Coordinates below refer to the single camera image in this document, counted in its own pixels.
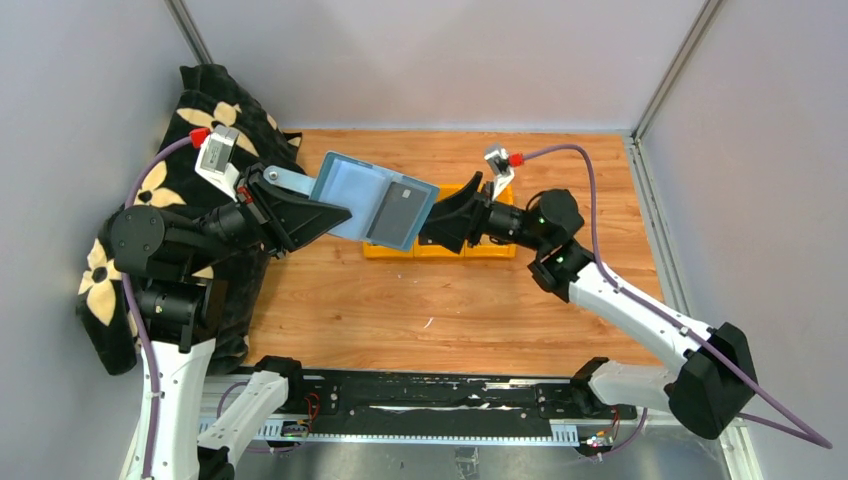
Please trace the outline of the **blue leather card holder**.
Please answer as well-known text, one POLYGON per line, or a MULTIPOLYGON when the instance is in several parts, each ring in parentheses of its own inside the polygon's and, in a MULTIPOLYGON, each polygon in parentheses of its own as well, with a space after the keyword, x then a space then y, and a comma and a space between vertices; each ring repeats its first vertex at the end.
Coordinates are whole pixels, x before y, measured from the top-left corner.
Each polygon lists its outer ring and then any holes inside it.
MULTIPOLYGON (((281 167, 268 167, 264 173, 296 172, 281 167)), ((392 181, 429 188, 431 193, 422 208, 417 224, 413 227, 407 250, 415 244, 440 193, 440 188, 434 184, 335 151, 325 154, 315 179, 316 186, 310 195, 312 199, 348 208, 353 215, 350 220, 336 226, 329 233, 363 243, 371 243, 367 239, 367 232, 392 181)))

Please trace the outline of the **dark grey credit card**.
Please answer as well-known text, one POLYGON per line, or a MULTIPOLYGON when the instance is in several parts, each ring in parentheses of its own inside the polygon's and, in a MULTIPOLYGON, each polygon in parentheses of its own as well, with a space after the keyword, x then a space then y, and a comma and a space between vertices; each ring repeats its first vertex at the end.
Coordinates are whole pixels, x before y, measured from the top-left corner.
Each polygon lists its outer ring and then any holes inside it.
POLYGON ((413 227, 430 193, 422 185, 392 181, 369 227, 367 239, 372 244, 407 250, 413 227))

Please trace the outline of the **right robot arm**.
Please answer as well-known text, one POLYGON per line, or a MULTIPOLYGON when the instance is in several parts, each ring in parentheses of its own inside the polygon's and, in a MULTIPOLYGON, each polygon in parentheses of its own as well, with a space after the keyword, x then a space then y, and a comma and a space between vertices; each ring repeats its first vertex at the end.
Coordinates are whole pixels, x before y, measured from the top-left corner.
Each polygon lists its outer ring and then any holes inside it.
POLYGON ((594 358, 573 377, 575 411, 592 418, 612 405, 646 407, 670 413, 704 439, 718 438, 755 394, 745 333, 728 322, 712 327, 695 320, 615 274, 575 239, 585 221, 568 190, 542 191, 519 208, 495 200, 493 188, 476 173, 434 204, 423 236, 454 253, 483 236, 534 251, 528 269, 543 291, 616 325, 661 362, 645 367, 594 358))

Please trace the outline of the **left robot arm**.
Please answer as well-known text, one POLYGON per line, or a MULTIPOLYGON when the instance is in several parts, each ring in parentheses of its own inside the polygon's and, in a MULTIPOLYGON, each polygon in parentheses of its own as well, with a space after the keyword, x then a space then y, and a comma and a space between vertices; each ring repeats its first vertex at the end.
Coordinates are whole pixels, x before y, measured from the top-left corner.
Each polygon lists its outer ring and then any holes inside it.
POLYGON ((208 365, 228 285, 201 269, 251 247, 282 257, 349 220, 344 207, 289 192, 255 164, 207 175, 230 202, 190 219, 159 207, 126 208, 111 227, 114 264, 143 344, 147 378, 138 479, 232 479, 260 427, 306 400, 302 366, 267 356, 244 391, 207 429, 199 426, 208 365))

